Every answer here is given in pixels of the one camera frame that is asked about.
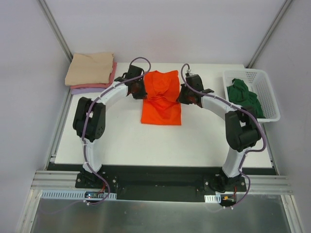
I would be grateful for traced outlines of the orange t-shirt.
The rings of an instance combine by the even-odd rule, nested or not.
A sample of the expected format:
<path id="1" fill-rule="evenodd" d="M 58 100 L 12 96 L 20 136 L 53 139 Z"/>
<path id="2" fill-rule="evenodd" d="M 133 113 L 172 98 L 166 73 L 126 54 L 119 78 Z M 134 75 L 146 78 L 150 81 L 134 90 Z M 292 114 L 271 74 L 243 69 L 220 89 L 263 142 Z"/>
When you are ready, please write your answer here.
<path id="1" fill-rule="evenodd" d="M 144 77 L 147 98 L 143 100 L 141 123 L 180 126 L 181 104 L 178 71 L 152 71 Z"/>

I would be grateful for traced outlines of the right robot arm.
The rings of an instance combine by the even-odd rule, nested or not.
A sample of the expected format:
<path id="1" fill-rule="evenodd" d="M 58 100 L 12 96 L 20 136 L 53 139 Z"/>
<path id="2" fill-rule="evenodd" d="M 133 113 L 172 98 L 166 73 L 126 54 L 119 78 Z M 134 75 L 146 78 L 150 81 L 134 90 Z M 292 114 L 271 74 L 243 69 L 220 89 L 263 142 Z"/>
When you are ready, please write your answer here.
<path id="1" fill-rule="evenodd" d="M 198 74 L 187 72 L 182 75 L 184 83 L 178 102 L 195 104 L 205 110 L 213 112 L 225 122 L 225 136 L 229 151 L 222 166 L 222 176 L 219 187 L 223 191 L 230 191 L 236 186 L 235 177 L 242 174 L 242 166 L 246 155 L 254 152 L 253 147 L 262 138 L 262 130 L 251 109 L 234 105 L 215 95 L 213 90 L 204 89 L 201 77 Z"/>

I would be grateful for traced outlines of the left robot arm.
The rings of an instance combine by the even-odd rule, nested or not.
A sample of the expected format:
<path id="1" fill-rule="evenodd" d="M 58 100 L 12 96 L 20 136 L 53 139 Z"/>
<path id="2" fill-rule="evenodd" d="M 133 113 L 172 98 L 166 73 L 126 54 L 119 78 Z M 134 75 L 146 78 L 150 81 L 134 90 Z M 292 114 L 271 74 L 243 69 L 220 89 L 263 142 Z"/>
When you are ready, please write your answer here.
<path id="1" fill-rule="evenodd" d="M 86 183 L 93 189 L 99 188 L 103 178 L 97 172 L 102 167 L 100 156 L 95 154 L 95 141 L 105 131 L 106 111 L 117 101 L 131 95 L 136 100 L 147 98 L 143 77 L 145 71 L 130 65 L 126 73 L 115 79 L 111 87 L 104 90 L 94 99 L 81 97 L 78 100 L 73 129 L 80 137 L 83 146 L 83 169 L 89 174 Z"/>

